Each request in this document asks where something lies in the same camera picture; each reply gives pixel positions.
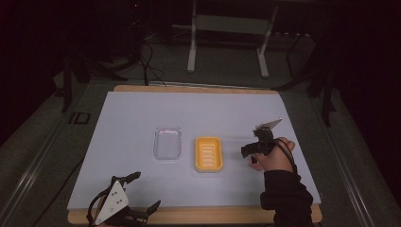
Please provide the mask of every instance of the yellow tray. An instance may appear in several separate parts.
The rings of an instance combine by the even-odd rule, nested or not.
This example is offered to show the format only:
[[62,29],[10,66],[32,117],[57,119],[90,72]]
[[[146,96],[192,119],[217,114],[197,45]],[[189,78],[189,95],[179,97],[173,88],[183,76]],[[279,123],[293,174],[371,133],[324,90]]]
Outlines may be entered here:
[[217,137],[197,138],[195,167],[199,172],[218,172],[223,168],[221,143]]

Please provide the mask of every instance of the person's arm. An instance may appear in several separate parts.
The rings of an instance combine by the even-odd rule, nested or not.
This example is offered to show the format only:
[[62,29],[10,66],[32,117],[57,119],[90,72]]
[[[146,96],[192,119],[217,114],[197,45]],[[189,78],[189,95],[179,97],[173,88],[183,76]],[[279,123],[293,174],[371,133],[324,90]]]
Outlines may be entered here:
[[[286,138],[280,138],[291,152],[295,144]],[[267,156],[254,154],[258,161],[252,167],[265,170],[265,192],[260,195],[263,209],[275,210],[274,225],[276,227],[313,227],[310,206],[313,198],[301,184],[301,177],[293,173],[292,165],[277,146]]]

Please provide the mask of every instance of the black sleeve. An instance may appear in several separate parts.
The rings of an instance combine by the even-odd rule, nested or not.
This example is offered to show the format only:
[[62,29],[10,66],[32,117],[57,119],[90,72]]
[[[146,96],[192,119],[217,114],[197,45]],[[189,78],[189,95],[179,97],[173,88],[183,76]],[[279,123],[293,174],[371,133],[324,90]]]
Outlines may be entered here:
[[285,170],[265,172],[265,192],[260,195],[262,208],[275,210],[276,227],[313,227],[310,206],[313,198],[300,182],[301,177]]

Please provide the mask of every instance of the wooden table edge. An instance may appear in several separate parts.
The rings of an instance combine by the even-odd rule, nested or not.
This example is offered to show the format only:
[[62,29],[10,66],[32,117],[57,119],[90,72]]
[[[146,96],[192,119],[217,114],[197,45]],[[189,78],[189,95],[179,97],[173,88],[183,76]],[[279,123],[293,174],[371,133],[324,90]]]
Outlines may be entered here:
[[[319,204],[312,204],[311,210],[312,222],[321,222],[323,216]],[[87,209],[70,210],[68,221],[87,224],[87,212]],[[150,216],[148,224],[269,224],[273,223],[274,214],[260,206],[161,207]]]
[[277,95],[276,91],[255,90],[243,88],[206,88],[206,87],[162,87],[162,86],[136,86],[117,85],[115,92],[161,92],[161,93],[212,93],[212,94],[271,94]]

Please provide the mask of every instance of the cable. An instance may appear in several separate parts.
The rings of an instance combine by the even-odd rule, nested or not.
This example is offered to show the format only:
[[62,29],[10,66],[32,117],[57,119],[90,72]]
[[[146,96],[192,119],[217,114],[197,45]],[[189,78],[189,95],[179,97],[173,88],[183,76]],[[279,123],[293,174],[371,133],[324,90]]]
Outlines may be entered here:
[[[149,66],[149,69],[150,69],[150,71],[153,73],[154,77],[156,77],[156,79],[151,79],[150,81],[159,80],[159,81],[161,81],[161,82],[163,83],[163,85],[166,87],[167,85],[166,85],[165,82],[162,80],[162,77],[165,76],[165,72],[163,72],[163,71],[160,70],[160,69],[153,68],[153,67],[151,67],[151,66]],[[154,70],[161,72],[162,75],[161,75],[161,76],[158,76],[158,75],[154,72]]]
[[[285,149],[283,148],[283,146],[282,146],[278,141],[282,142],[282,143],[287,147],[287,150],[285,150]],[[287,156],[289,162],[291,163],[292,171],[293,171],[295,174],[298,174],[298,168],[297,168],[297,166],[295,165],[294,157],[292,156],[292,154],[291,154],[291,149],[288,147],[288,145],[287,145],[283,140],[281,140],[281,139],[274,139],[274,143],[276,144],[276,146],[277,146],[278,148],[280,148],[280,150],[282,150],[282,151],[284,152],[284,154],[286,154],[286,156]]]
[[47,212],[47,210],[50,208],[50,206],[53,204],[53,202],[56,200],[56,198],[60,195],[60,193],[62,192],[62,190],[64,189],[65,185],[68,183],[68,181],[70,180],[71,176],[74,174],[74,172],[78,169],[78,167],[82,164],[83,159],[81,159],[79,161],[79,163],[77,163],[77,165],[73,168],[73,170],[71,170],[70,174],[67,176],[67,178],[65,179],[64,183],[61,185],[59,191],[56,193],[56,195],[53,197],[53,199],[51,200],[51,202],[44,208],[44,210],[41,212],[41,214],[38,216],[38,218],[36,218],[36,220],[33,222],[33,224],[31,225],[31,227],[36,226],[39,221],[44,217],[45,213]]

